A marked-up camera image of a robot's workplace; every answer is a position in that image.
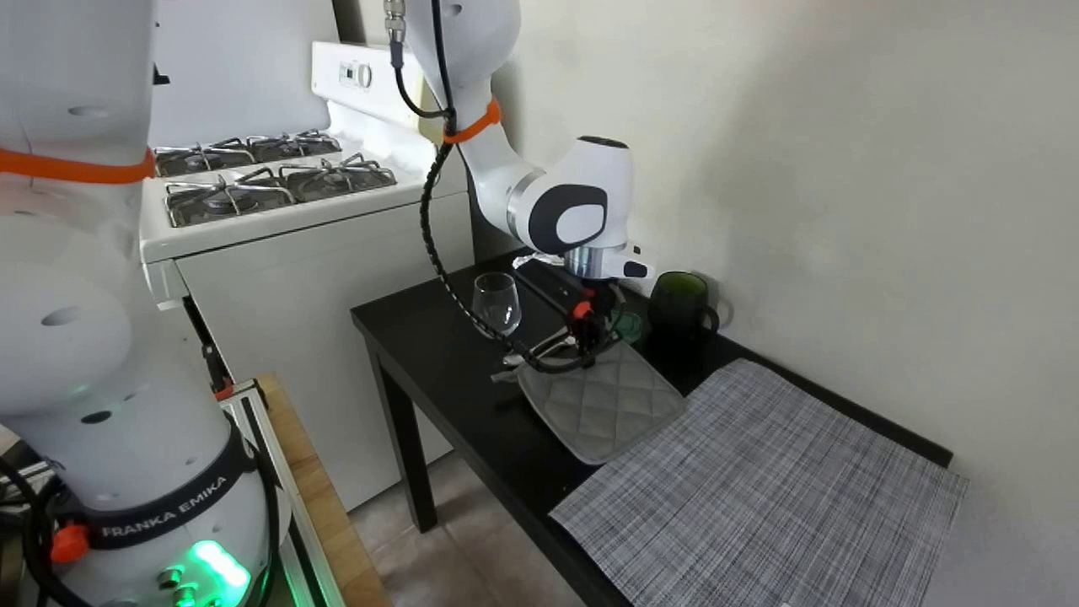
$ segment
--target white stove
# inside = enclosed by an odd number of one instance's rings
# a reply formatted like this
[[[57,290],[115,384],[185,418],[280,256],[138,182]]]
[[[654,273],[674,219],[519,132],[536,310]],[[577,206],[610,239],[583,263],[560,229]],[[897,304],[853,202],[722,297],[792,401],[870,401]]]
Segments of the white stove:
[[[303,115],[327,121],[273,108],[266,121],[246,115],[243,125],[256,128],[223,132],[219,121],[202,125],[202,88],[189,115],[169,91],[169,118],[185,118],[192,138],[185,125],[155,125],[158,175],[142,189],[142,260],[155,297],[182,300],[196,330],[206,324],[236,381],[273,374],[287,384],[351,509],[398,482],[351,307],[435,277],[418,229],[435,145],[398,101],[388,51],[310,44],[310,78],[290,88],[314,91],[324,111]],[[438,179],[432,226],[448,266],[469,266],[472,212],[459,158]],[[428,422],[421,432],[432,459],[448,452]]]

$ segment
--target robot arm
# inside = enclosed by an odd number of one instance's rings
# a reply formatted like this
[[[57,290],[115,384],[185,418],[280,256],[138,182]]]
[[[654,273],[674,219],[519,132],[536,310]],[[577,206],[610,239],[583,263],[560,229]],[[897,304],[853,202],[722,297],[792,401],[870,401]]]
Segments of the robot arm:
[[[479,209],[496,229],[566,256],[583,280],[647,273],[627,246],[634,169],[624,142],[587,135],[563,162],[536,169],[506,138],[492,74],[519,34],[516,0],[388,0],[388,24],[398,61],[408,44],[442,108],[455,108],[459,135],[452,142],[462,148]]]

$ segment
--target gray placemat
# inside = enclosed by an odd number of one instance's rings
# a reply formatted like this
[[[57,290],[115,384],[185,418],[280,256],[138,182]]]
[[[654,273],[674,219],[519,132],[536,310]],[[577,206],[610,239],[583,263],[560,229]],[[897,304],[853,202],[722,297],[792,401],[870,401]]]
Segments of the gray placemat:
[[[735,361],[553,519],[631,604],[914,607],[961,479]]]
[[[684,398],[634,347],[614,344],[593,368],[516,371],[546,428],[587,465],[604,465],[684,411]]]

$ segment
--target black table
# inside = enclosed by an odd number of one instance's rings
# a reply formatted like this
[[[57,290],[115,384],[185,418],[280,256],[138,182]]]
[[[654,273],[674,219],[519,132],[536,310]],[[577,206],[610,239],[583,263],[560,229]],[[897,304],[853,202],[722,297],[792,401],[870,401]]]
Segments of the black table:
[[[459,293],[469,293],[462,270],[452,277]],[[523,290],[523,341],[536,344],[556,320]],[[533,536],[550,563],[573,583],[587,604],[627,604],[600,567],[563,533],[546,513],[570,496],[593,469],[577,462],[550,428],[533,415],[516,384],[492,384],[489,374],[502,364],[502,347],[482,341],[455,310],[438,283],[421,283],[395,297],[354,310],[364,330],[381,401],[391,422],[398,465],[411,499],[418,529],[438,523],[428,469],[418,442],[411,401],[435,422],[455,452],[475,469],[509,516]],[[819,401],[870,425],[873,432],[907,445],[910,452],[947,465],[951,452],[880,418],[867,408],[745,351],[735,341],[711,337],[695,354],[637,347],[678,391],[691,391],[715,368],[752,357],[776,368]]]

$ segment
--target floor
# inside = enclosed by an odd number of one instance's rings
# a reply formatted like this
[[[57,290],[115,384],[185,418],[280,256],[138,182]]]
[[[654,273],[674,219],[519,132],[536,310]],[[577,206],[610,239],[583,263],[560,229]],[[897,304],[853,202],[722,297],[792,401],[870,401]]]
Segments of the floor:
[[[401,489],[351,513],[395,607],[580,607],[475,472],[448,455],[432,465],[442,526],[418,533]]]

